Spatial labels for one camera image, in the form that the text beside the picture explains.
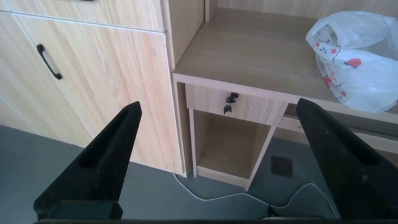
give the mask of wood grain surface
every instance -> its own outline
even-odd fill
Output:
[[[0,12],[0,30],[1,98],[39,135],[85,147],[92,133],[10,13]]]
[[[313,18],[340,11],[368,11],[398,17],[396,0],[218,0],[218,7]]]
[[[306,98],[328,111],[398,124],[388,113],[347,108],[326,87],[305,35],[315,19],[219,8],[174,71],[178,82],[239,91],[297,104]]]
[[[192,143],[193,176],[197,177],[196,167],[205,147],[204,144],[206,142],[208,121],[206,113],[194,111],[193,109],[189,109],[189,119]]]
[[[168,0],[166,26],[171,41],[172,70],[205,20],[204,0]]]
[[[7,0],[7,3],[14,12],[165,31],[160,0]]]
[[[172,72],[203,23],[203,0],[164,0],[162,4],[164,22],[167,28],[170,72]],[[192,150],[189,135],[189,115],[185,100],[185,85],[173,80],[172,88],[180,149],[182,158],[184,158],[184,175],[186,175],[192,167]]]
[[[39,134],[8,102],[0,97],[0,125]]]
[[[250,178],[257,123],[207,114],[206,136],[197,166]]]
[[[164,34],[17,16],[43,44],[62,90],[96,136],[127,104],[142,118],[132,152],[141,164],[182,174]]]
[[[284,113],[287,107],[284,102],[239,94],[236,103],[231,103],[232,112],[224,114],[225,100],[231,92],[188,84],[185,88],[188,108],[261,124],[275,124],[278,112]]]

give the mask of drawer lock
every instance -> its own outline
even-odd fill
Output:
[[[224,106],[224,114],[226,114],[227,112],[231,112],[232,113],[232,106],[230,105],[231,103],[236,103],[236,98],[239,97],[239,94],[237,93],[231,93],[231,96],[227,97],[225,99],[225,102],[227,102],[227,105]]]

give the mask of wooden cabinet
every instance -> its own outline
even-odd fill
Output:
[[[41,16],[165,31],[160,0],[6,0],[9,9]]]
[[[16,110],[38,134],[79,146],[87,145],[93,135],[86,129],[58,80],[49,72],[11,14],[0,13],[0,30],[2,100]],[[2,113],[3,116],[16,116]],[[32,131],[26,123],[9,125]]]
[[[179,136],[189,132],[174,103],[184,87],[170,73],[184,51],[174,47],[203,22],[202,0],[0,3],[0,124],[85,147],[140,101],[131,160],[186,176],[190,148]]]
[[[93,136],[127,104],[141,102],[132,158],[181,173],[164,34],[16,16],[62,74],[56,80]]]
[[[33,134],[38,132],[14,109],[0,98],[0,125],[9,126]]]

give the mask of gray floor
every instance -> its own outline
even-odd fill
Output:
[[[2,223],[32,223],[37,196],[79,154],[82,148],[0,126],[0,217]],[[293,160],[294,177],[272,175],[272,155]],[[243,192],[241,187],[190,176],[179,178],[203,198]],[[285,205],[302,185],[313,182],[331,200],[317,162],[306,145],[273,139],[249,190],[272,205]],[[130,163],[119,203],[128,219],[245,219],[267,213],[267,205],[245,195],[202,202],[193,198],[162,170]],[[333,218],[323,196],[314,187],[301,190],[282,215],[320,215]]]

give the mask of white cable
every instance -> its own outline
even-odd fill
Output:
[[[208,198],[208,199],[200,198],[200,197],[196,196],[190,189],[188,189],[183,183],[181,183],[181,181],[177,178],[177,176],[176,176],[175,174],[173,174],[173,176],[174,176],[174,179],[175,179],[185,190],[187,190],[187,192],[188,192],[190,195],[192,195],[193,197],[195,197],[195,198],[198,199],[198,200],[201,200],[202,202],[210,202],[210,201],[219,200],[219,199],[223,199],[223,198],[228,198],[228,197],[232,197],[232,196],[236,196],[236,195],[246,195],[246,196],[248,196],[248,197],[253,198],[254,200],[257,200],[258,202],[263,203],[264,205],[268,205],[268,206],[271,206],[271,207],[274,207],[274,208],[278,208],[278,209],[287,208],[287,207],[290,205],[290,203],[292,202],[293,198],[294,198],[302,189],[304,189],[306,186],[312,185],[312,186],[314,186],[314,187],[322,194],[323,198],[328,202],[329,208],[330,208],[330,210],[333,212],[333,215],[335,216],[335,218],[338,217],[337,214],[336,214],[336,212],[333,210],[333,208],[332,208],[332,206],[331,206],[331,203],[330,203],[330,201],[328,200],[328,198],[326,197],[326,195],[325,195],[325,194],[321,191],[321,189],[319,189],[319,187],[316,186],[314,183],[307,183],[307,184],[304,184],[301,188],[299,188],[299,189],[293,194],[293,196],[290,198],[290,200],[287,202],[286,205],[284,205],[284,206],[276,206],[276,205],[270,205],[269,203],[264,202],[264,201],[262,201],[262,200],[256,198],[255,196],[249,195],[249,194],[247,194],[247,193],[235,193],[235,194],[230,194],[230,195],[225,195],[225,196],[220,196],[220,197],[215,197],[215,198]]]

